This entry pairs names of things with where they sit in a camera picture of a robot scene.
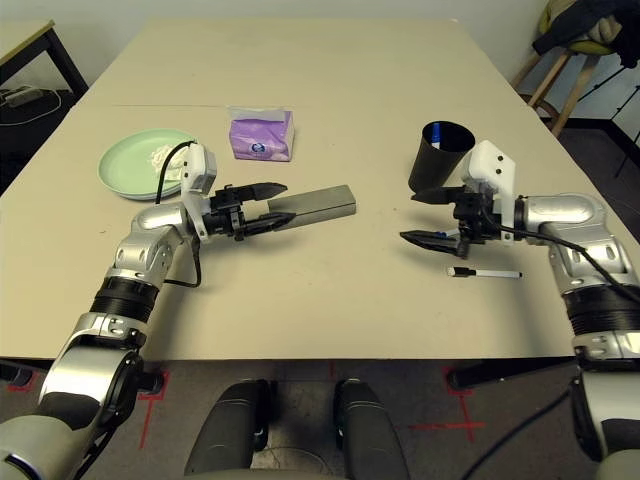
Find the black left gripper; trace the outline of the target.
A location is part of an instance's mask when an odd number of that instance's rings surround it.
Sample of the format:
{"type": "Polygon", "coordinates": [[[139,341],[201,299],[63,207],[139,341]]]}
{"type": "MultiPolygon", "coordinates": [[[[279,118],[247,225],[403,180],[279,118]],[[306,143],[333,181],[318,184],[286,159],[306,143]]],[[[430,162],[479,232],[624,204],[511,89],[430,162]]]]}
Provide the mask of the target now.
{"type": "Polygon", "coordinates": [[[209,235],[226,235],[242,241],[245,235],[259,235],[278,230],[295,219],[293,212],[270,212],[245,223],[243,201],[262,201],[273,198],[287,190],[287,186],[276,182],[260,182],[234,187],[227,185],[216,190],[209,198],[210,212],[203,215],[209,235]]]}

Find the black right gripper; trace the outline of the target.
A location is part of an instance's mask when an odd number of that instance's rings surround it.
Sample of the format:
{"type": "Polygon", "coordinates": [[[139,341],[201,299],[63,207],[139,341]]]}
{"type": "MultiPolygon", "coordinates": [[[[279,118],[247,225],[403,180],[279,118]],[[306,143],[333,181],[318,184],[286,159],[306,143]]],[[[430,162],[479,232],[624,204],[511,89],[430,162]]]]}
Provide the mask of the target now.
{"type": "Polygon", "coordinates": [[[411,199],[425,204],[454,203],[453,217],[458,221],[459,230],[459,239],[444,232],[410,230],[399,233],[402,239],[413,245],[467,258],[472,245],[501,239],[501,215],[492,212],[492,193],[473,192],[464,186],[438,187],[416,192],[411,199]]]}

